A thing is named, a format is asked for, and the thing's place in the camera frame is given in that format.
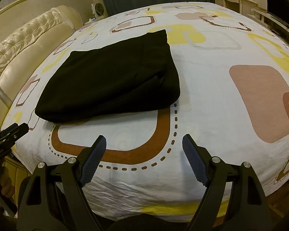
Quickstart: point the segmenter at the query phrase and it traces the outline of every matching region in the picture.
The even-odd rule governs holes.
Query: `bed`
[[[174,104],[65,125],[35,115],[43,88],[72,51],[161,29],[180,79]],[[182,150],[187,133],[227,163],[250,162],[266,195],[289,179],[289,47],[253,20],[212,3],[124,12],[81,27],[53,50],[16,95],[1,129],[13,122],[29,125],[13,153],[31,173],[38,162],[62,163],[105,136],[106,153],[83,188],[98,215],[118,220],[148,213],[187,222],[205,191]],[[218,216],[226,212],[230,189],[227,184]]]

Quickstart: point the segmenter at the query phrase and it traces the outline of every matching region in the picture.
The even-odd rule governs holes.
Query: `tufted headboard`
[[[47,56],[80,27],[79,13],[61,5],[32,19],[0,43],[0,87],[12,101]],[[8,110],[0,100],[0,128]]]

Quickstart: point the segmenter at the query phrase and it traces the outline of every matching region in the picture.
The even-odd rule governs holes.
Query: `television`
[[[288,0],[267,0],[267,12],[283,20],[289,27]]]

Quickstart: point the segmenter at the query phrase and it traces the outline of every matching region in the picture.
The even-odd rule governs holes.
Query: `patterned bedsheet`
[[[61,126],[34,114],[43,88],[71,51],[161,29],[167,31],[180,78],[181,96],[173,105]],[[205,187],[183,153],[186,133],[227,163],[250,162],[266,195],[289,179],[289,47],[256,22],[212,3],[121,13],[83,26],[45,59],[2,128],[13,122],[30,127],[13,149],[30,172],[40,161],[62,163],[99,135],[106,137],[106,153],[83,189],[95,213],[114,220],[148,213],[189,221]],[[227,185],[219,216],[225,214],[230,189]]]

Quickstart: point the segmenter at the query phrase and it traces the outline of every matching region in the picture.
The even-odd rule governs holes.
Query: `black cloth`
[[[180,95],[165,30],[73,51],[50,78],[35,114],[55,123],[157,110]]]

